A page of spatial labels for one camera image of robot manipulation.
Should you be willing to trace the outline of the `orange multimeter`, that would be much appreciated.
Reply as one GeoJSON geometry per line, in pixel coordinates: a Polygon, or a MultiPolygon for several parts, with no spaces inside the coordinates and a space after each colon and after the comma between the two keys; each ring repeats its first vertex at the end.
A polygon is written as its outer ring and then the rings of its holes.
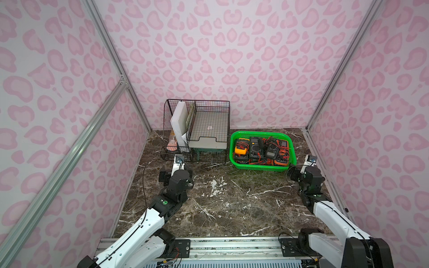
{"type": "Polygon", "coordinates": [[[277,140],[278,154],[273,161],[275,166],[289,166],[289,143],[286,140],[277,140]]]}

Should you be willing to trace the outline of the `green multimeter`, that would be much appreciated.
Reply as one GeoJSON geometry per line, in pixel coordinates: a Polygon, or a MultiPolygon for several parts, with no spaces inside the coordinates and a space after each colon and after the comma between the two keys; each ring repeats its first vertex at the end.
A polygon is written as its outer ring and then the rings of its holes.
{"type": "Polygon", "coordinates": [[[260,137],[251,137],[249,145],[249,160],[251,163],[261,162],[264,158],[264,142],[260,137]]]}

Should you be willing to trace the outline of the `yellow multimeter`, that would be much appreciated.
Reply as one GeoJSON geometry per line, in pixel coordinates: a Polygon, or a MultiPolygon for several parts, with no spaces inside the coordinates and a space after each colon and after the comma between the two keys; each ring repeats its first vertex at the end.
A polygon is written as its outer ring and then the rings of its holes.
{"type": "Polygon", "coordinates": [[[238,138],[235,142],[234,154],[246,155],[249,151],[250,140],[247,138],[238,138]]]}

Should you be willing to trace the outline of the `small dark multimeter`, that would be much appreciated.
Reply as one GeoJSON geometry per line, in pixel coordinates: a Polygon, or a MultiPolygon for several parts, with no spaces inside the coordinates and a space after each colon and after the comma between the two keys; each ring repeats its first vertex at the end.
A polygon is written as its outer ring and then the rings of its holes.
{"type": "Polygon", "coordinates": [[[267,145],[265,157],[267,159],[275,160],[280,152],[280,147],[277,143],[270,142],[267,145]]]}

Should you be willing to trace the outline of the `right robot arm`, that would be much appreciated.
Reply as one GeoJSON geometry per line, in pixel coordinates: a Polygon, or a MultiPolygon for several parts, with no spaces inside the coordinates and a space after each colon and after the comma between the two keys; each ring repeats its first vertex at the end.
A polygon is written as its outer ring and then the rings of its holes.
{"type": "Polygon", "coordinates": [[[394,267],[389,245],[361,230],[321,193],[325,178],[315,164],[292,165],[286,176],[298,184],[297,192],[303,205],[338,239],[337,242],[331,240],[318,228],[303,228],[297,239],[300,251],[315,252],[336,268],[394,267]]]}

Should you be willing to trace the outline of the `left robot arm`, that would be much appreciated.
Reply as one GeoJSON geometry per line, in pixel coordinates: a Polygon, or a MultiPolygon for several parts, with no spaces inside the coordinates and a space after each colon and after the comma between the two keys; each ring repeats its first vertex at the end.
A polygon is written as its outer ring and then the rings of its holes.
{"type": "Polygon", "coordinates": [[[77,267],[143,268],[157,258],[179,256],[175,236],[163,226],[188,200],[187,191],[194,185],[192,175],[190,169],[172,173],[169,184],[128,231],[96,257],[84,257],[77,267]]]}

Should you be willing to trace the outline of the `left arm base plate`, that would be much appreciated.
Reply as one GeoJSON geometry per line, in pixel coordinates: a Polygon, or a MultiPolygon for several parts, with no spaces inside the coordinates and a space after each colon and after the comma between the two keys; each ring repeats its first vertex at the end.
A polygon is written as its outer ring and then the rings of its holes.
{"type": "Polygon", "coordinates": [[[153,236],[145,245],[144,253],[150,255],[150,260],[175,258],[189,258],[191,240],[175,239],[165,242],[158,236],[153,236]]]}

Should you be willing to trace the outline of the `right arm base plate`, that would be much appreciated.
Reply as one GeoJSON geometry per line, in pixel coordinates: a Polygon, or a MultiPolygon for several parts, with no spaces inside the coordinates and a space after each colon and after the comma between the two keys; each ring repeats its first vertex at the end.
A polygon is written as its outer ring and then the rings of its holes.
{"type": "Polygon", "coordinates": [[[280,249],[283,257],[321,257],[319,253],[313,250],[301,250],[297,246],[297,240],[292,238],[280,238],[280,249]]]}

